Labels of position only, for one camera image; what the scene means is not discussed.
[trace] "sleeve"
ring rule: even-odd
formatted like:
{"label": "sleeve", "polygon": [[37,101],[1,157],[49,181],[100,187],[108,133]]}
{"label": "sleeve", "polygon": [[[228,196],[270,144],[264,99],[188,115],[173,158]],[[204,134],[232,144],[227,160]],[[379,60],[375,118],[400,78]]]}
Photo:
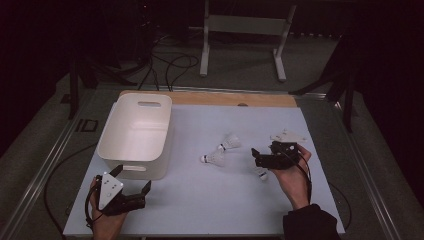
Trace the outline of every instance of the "sleeve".
{"label": "sleeve", "polygon": [[340,240],[336,225],[337,219],[316,204],[290,211],[283,217],[286,240]]}

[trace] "human hand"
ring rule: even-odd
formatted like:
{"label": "human hand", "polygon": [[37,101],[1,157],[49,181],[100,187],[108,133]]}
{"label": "human hand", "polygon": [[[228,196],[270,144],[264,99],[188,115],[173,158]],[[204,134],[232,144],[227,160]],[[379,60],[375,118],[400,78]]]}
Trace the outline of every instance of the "human hand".
{"label": "human hand", "polygon": [[[299,161],[299,166],[305,172],[308,172],[306,162],[309,161],[312,154],[299,144],[297,144],[297,147],[299,148],[301,156],[305,160],[301,159]],[[286,170],[270,169],[270,171],[277,177],[281,189],[287,195],[287,198],[292,204],[293,210],[309,205],[308,182],[304,173],[299,168],[293,166]]]}
{"label": "human hand", "polygon": [[[91,187],[96,184],[94,178]],[[93,219],[93,237],[94,240],[112,240],[116,239],[121,232],[122,224],[127,217],[128,212],[116,216],[106,216],[96,208],[96,194],[90,196],[90,204],[92,207],[91,218]]]}

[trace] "table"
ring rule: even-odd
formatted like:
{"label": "table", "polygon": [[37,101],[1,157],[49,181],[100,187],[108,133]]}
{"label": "table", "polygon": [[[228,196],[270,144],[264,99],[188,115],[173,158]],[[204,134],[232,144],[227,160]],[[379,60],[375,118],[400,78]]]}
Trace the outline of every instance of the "table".
{"label": "table", "polygon": [[278,80],[286,81],[281,53],[289,34],[290,25],[296,10],[296,5],[291,4],[289,13],[285,19],[254,18],[239,16],[223,16],[209,13],[209,0],[205,0],[205,15],[203,28],[203,49],[200,62],[200,76],[206,77],[209,63],[209,32],[232,32],[232,33],[254,33],[265,35],[281,36],[281,41],[277,49],[274,49],[273,56],[277,69]]}
{"label": "table", "polygon": [[[250,147],[265,152],[270,144],[270,133],[283,128],[307,138],[303,145],[313,154],[309,162],[313,182],[312,202],[335,216],[339,223],[338,232],[344,232],[313,140],[292,97],[231,93],[164,94],[171,96],[174,104],[170,128],[172,158],[168,172],[163,179],[152,182],[146,208],[130,212],[121,234],[156,237],[282,235],[281,219],[291,210],[291,205],[276,179],[269,176],[267,181],[261,181],[249,171],[246,160],[251,159]],[[197,103],[198,98],[203,100],[200,105],[191,105]],[[249,107],[235,106],[239,103]],[[224,133],[230,131],[239,135],[243,146],[226,151],[227,165],[219,168],[201,163],[200,156],[213,150],[222,141]],[[104,161],[94,154],[66,224],[65,235],[81,237],[91,234],[84,222],[84,200],[93,176],[109,171]],[[121,180],[124,194],[140,191],[147,182]]]}

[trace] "white metal frame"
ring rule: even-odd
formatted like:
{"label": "white metal frame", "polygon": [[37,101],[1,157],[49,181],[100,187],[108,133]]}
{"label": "white metal frame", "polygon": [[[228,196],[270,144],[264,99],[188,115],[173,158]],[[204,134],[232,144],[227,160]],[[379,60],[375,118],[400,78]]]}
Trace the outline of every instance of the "white metal frame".
{"label": "white metal frame", "polygon": [[209,0],[205,0],[205,17],[203,28],[203,50],[200,63],[200,76],[206,77],[208,74],[208,62],[210,45],[208,42],[209,32],[233,32],[252,33],[264,35],[281,36],[280,45],[274,49],[274,61],[277,69],[278,80],[285,82],[286,73],[281,60],[281,53],[289,34],[291,22],[296,11],[296,5],[292,5],[286,19],[273,18],[253,18],[239,16],[224,16],[209,14]]}

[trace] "white table surface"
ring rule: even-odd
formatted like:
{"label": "white table surface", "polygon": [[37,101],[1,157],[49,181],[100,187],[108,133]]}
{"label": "white table surface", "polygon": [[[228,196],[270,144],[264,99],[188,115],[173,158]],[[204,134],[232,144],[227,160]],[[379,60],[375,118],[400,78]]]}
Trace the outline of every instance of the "white table surface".
{"label": "white table surface", "polygon": [[[131,211],[121,234],[130,236],[275,236],[291,210],[275,176],[262,181],[248,167],[251,148],[269,154],[270,136],[284,129],[307,138],[312,153],[312,203],[332,214],[344,233],[334,199],[300,108],[173,105],[171,159],[164,178],[152,181],[146,207]],[[200,162],[233,132],[242,147],[225,151],[225,167]],[[91,235],[84,202],[95,175],[110,172],[96,153],[87,169],[64,229],[68,236]],[[125,195],[139,193],[146,180],[119,179]]]}

